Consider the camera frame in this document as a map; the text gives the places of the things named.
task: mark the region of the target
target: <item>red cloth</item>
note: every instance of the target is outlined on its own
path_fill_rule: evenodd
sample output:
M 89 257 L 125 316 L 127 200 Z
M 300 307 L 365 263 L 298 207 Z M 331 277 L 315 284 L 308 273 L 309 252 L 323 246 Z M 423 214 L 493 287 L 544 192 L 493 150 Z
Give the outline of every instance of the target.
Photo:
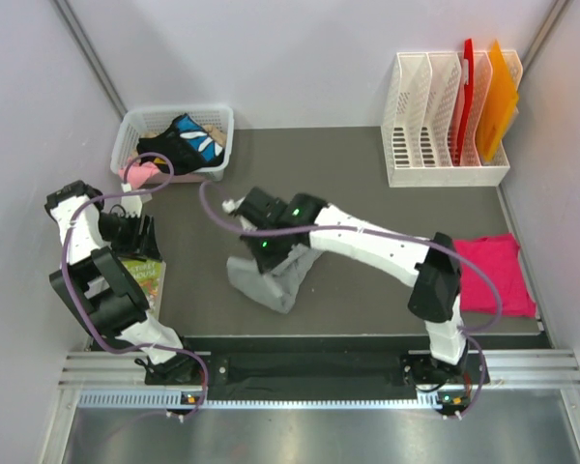
M 504 316 L 535 317 L 536 304 L 526 289 L 518 263 L 520 245 L 512 234 L 455 240 L 455 249 L 475 263 L 496 285 L 503 299 Z M 496 302 L 487 284 L 473 270 L 462 265 L 462 311 L 496 312 Z

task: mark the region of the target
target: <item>gray cloth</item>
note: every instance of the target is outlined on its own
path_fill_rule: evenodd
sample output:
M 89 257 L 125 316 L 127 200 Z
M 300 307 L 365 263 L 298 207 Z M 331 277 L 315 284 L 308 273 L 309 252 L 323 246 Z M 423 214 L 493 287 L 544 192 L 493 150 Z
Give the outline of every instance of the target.
M 260 274 L 255 260 L 230 256 L 226 267 L 230 284 L 273 311 L 287 314 L 294 306 L 301 282 L 322 251 L 304 245 L 292 248 L 276 268 Z

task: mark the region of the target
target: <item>book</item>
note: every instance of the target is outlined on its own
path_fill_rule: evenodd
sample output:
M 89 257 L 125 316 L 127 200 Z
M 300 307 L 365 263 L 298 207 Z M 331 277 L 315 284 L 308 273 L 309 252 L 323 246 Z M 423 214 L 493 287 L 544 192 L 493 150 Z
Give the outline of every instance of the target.
M 159 320 L 165 263 L 152 260 L 138 261 L 136 259 L 123 259 L 122 263 L 144 291 L 151 315 Z

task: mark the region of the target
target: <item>wall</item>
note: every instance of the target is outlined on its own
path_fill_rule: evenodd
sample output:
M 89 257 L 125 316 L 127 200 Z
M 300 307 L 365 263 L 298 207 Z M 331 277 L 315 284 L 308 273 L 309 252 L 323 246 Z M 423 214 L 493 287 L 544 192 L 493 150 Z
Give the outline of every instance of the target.
M 580 362 L 580 0 L 526 76 L 519 107 L 505 191 L 552 334 Z
M 53 294 L 52 190 L 108 174 L 118 118 L 46 0 L 0 2 L 0 463 L 36 462 L 66 353 L 83 331 Z
M 127 107 L 225 102 L 238 127 L 380 126 L 397 51 L 520 51 L 552 0 L 72 0 Z

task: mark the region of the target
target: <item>purple cable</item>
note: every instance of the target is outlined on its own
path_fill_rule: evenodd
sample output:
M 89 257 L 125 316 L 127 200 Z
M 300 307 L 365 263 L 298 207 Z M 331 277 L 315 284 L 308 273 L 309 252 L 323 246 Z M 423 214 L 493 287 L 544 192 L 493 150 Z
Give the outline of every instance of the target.
M 69 245 L 71 243 L 71 237 L 73 234 L 73 227 L 75 225 L 75 220 L 79 217 L 81 212 L 84 211 L 84 209 L 87 208 L 88 206 L 90 206 L 94 203 L 98 203 L 100 201 L 104 201 L 104 200 L 113 200 L 113 199 L 123 198 L 126 196 L 137 196 L 137 195 L 142 195 L 145 193 L 154 193 L 156 191 L 159 191 L 159 190 L 167 187 L 167 185 L 172 180 L 172 177 L 174 176 L 174 166 L 172 165 L 171 161 L 166 156 L 164 156 L 160 153 L 154 153 L 154 152 L 144 153 L 144 154 L 139 155 L 138 157 L 132 159 L 129 162 L 129 164 L 127 164 L 127 168 L 125 169 L 125 176 L 124 176 L 125 180 L 127 179 L 127 174 L 129 173 L 129 170 L 131 169 L 131 167 L 137 161 L 139 161 L 143 158 L 148 158 L 148 157 L 161 158 L 162 160 L 164 160 L 167 163 L 167 166 L 168 166 L 169 171 L 170 171 L 167 180 L 163 184 L 156 186 L 154 188 L 150 188 L 150 189 L 146 189 L 146 190 L 134 190 L 134 191 L 123 192 L 123 193 L 111 193 L 108 195 L 97 196 L 95 198 L 92 198 L 92 199 L 86 201 L 79 208 L 77 208 L 75 210 L 75 212 L 73 213 L 73 215 L 71 217 L 71 227 L 69 227 L 69 229 L 67 229 L 67 233 L 65 235 L 65 242 L 62 246 L 62 257 L 61 257 L 61 261 L 60 261 L 62 277 L 65 280 L 67 290 L 69 291 L 69 295 L 71 296 L 73 303 L 75 304 L 75 307 L 77 308 L 77 312 L 79 313 L 82 321 L 84 322 L 86 329 L 88 329 L 88 332 L 95 339 L 95 341 L 99 344 L 99 346 L 103 350 L 105 350 L 109 353 L 113 353 L 115 355 L 123 355 L 123 354 L 129 353 L 131 351 L 139 350 L 141 348 L 149 348 L 149 347 L 153 346 L 153 343 L 142 343 L 139 345 L 134 345 L 130 348 L 125 348 L 123 350 L 117 350 L 117 349 L 109 346 L 107 343 L 105 343 L 105 340 L 103 340 L 101 334 L 97 331 L 94 324 L 90 320 L 90 317 L 86 313 L 86 310 L 82 306 L 81 301 L 77 297 L 77 293 L 75 293 L 75 289 L 73 288 L 73 282 L 71 280 L 71 276 L 69 275 Z M 209 384 L 209 371 L 206 367 L 206 363 L 204 361 L 202 361 L 202 359 L 199 356 L 197 356 L 195 353 L 192 353 L 189 350 L 184 350 L 182 348 L 172 348 L 169 346 L 155 345 L 155 349 L 162 350 L 162 351 L 171 351 L 174 353 L 187 355 L 187 356 L 195 359 L 200 364 L 200 367 L 202 367 L 202 372 L 203 372 L 203 377 L 204 377 L 203 383 L 202 383 L 203 392 L 200 395 L 200 397 L 198 398 L 197 403 L 195 403 L 194 409 L 191 410 L 191 412 L 189 412 L 186 415 L 186 417 L 193 415 L 195 412 L 197 412 L 199 410 L 202 403 L 204 403 L 204 399 L 206 397 L 206 391 L 207 391 L 207 387 Z
M 481 362 L 481 374 L 479 376 L 477 390 L 473 395 L 473 398 L 471 399 L 471 402 L 469 403 L 467 408 L 464 410 L 464 412 L 460 413 L 460 418 L 466 416 L 466 414 L 475 406 L 477 400 L 479 399 L 479 395 L 481 393 L 481 389 L 483 388 L 483 384 L 485 383 L 485 372 L 487 371 L 487 364 L 485 362 L 485 356 L 483 355 L 483 351 L 481 350 L 479 343 L 473 337 L 471 337 L 470 334 L 476 332 L 484 332 L 490 329 L 499 322 L 503 314 L 503 300 L 501 299 L 501 295 L 499 294 L 496 285 L 490 279 L 490 277 L 488 277 L 475 263 L 465 258 L 461 254 L 457 253 L 456 251 L 449 249 L 445 246 L 442 246 L 440 244 L 431 242 L 429 240 L 419 239 L 417 237 L 412 237 L 404 234 L 396 234 L 394 232 L 385 232 L 382 230 L 374 230 L 368 228 L 360 231 L 357 227 L 353 227 L 350 225 L 306 225 L 301 227 L 288 227 L 285 229 L 275 229 L 275 230 L 245 230 L 242 227 L 234 225 L 230 222 L 226 222 L 213 211 L 213 208 L 211 208 L 211 205 L 206 199 L 206 187 L 208 186 L 215 187 L 221 193 L 221 195 L 224 196 L 224 198 L 228 199 L 227 194 L 220 186 L 213 184 L 211 181 L 206 181 L 202 183 L 202 185 L 200 185 L 199 189 L 200 203 L 202 203 L 204 211 L 206 212 L 208 217 L 219 227 L 238 235 L 244 235 L 248 237 L 280 237 L 283 235 L 303 234 L 305 232 L 313 232 L 316 230 L 344 230 L 349 232 L 363 233 L 374 237 L 398 240 L 400 242 L 409 242 L 412 244 L 425 245 L 426 247 L 438 249 L 439 251 L 442 251 L 444 254 L 457 259 L 458 261 L 464 263 L 469 268 L 471 268 L 479 277 L 481 277 L 481 279 L 487 284 L 487 286 L 490 287 L 490 291 L 492 292 L 492 294 L 494 295 L 494 299 L 496 300 L 496 312 L 494 314 L 494 317 L 490 321 L 481 326 L 470 328 L 460 326 L 459 328 L 460 331 L 466 336 L 468 341 L 472 345 L 474 345 L 475 348 L 477 348 L 479 360 Z

